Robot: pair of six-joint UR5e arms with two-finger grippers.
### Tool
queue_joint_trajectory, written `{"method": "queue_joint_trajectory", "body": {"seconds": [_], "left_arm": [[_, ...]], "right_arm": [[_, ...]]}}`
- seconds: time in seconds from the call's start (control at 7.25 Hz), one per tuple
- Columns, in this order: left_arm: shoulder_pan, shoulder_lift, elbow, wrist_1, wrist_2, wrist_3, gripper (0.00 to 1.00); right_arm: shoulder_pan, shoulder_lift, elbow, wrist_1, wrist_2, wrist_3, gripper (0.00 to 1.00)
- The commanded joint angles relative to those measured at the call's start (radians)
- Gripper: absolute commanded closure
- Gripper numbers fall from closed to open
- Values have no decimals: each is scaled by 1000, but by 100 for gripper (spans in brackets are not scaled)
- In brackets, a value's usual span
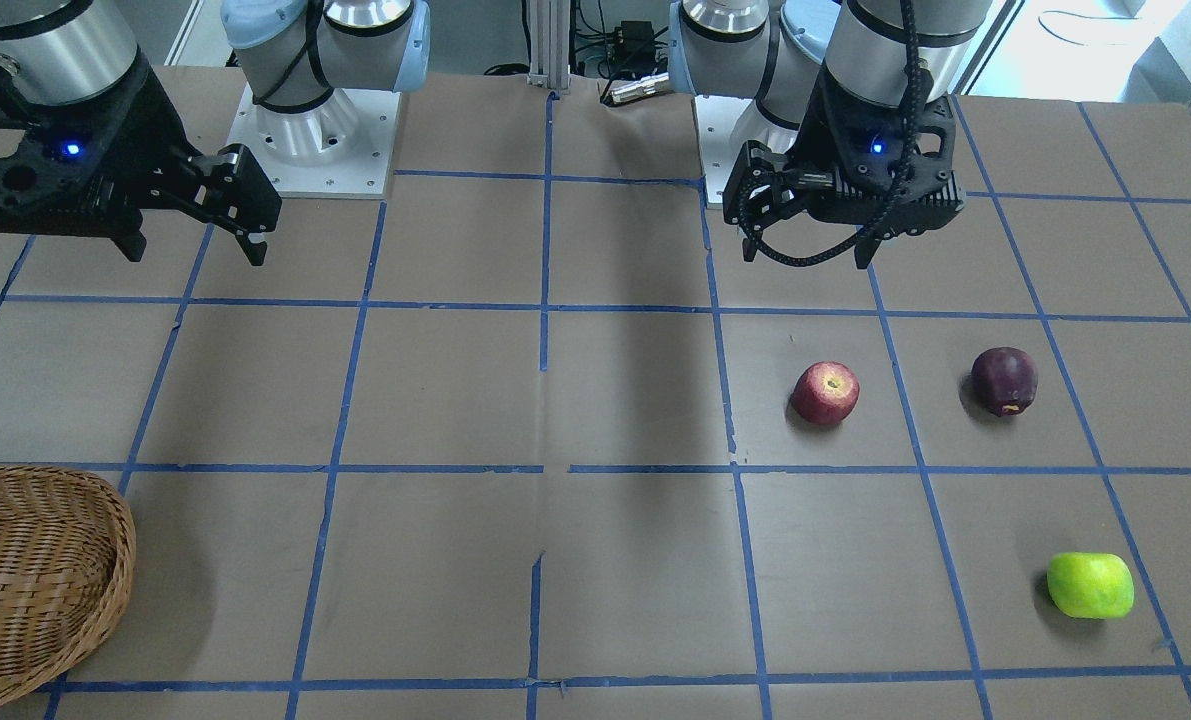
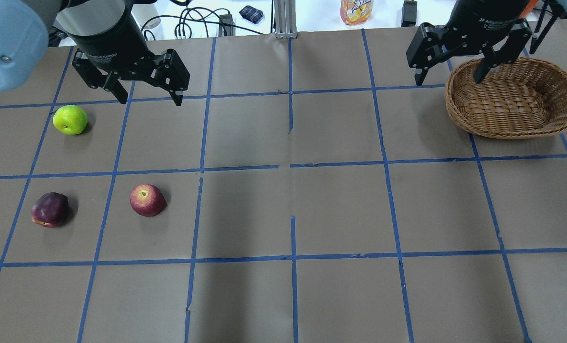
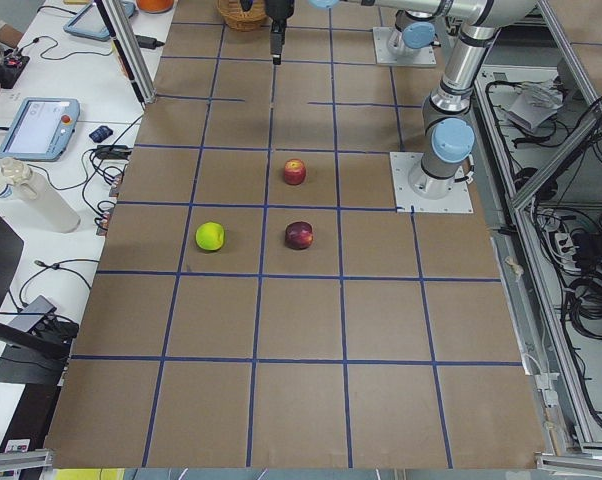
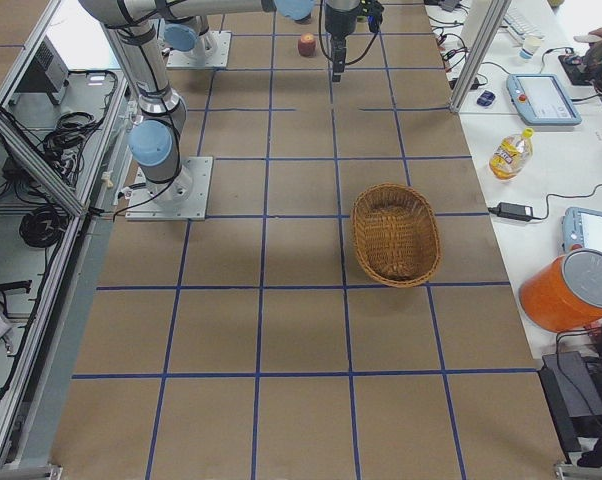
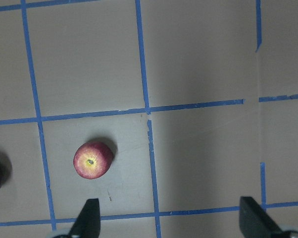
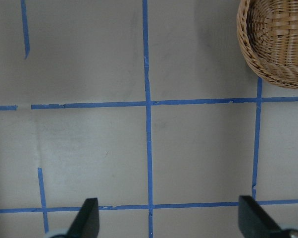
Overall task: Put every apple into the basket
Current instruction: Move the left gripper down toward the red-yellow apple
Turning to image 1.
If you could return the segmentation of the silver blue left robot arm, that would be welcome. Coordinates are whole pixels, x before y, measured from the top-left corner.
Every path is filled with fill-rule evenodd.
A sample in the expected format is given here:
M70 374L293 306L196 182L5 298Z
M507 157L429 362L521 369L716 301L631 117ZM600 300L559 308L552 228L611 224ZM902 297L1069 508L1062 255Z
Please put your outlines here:
M950 81L987 1L676 1L679 94L741 98L790 140L746 137L721 190L743 259L807 268L939 231L964 209Z

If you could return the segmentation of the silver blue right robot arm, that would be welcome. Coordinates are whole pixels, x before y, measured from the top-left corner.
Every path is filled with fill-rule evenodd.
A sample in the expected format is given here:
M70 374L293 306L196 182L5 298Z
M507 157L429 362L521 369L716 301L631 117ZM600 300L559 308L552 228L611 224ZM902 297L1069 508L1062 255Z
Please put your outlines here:
M0 233L105 237L137 263L144 211L179 211L258 267L289 179L351 190L384 152L362 99L428 76L426 1L225 1L220 19L247 129L207 154L116 4L0 1Z

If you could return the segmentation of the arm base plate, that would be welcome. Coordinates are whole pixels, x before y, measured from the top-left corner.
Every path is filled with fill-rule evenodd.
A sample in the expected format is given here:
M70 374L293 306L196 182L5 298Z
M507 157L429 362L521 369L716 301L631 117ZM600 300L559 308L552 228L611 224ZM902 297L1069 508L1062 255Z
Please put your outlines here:
M799 127L765 117L752 99L701 95L694 98L697 150L704 170L706 205L722 209L723 190L743 143L757 140L775 152L786 152Z
M384 200L404 100L336 88L317 108L283 114L252 104L244 87L227 140L252 151L283 199Z

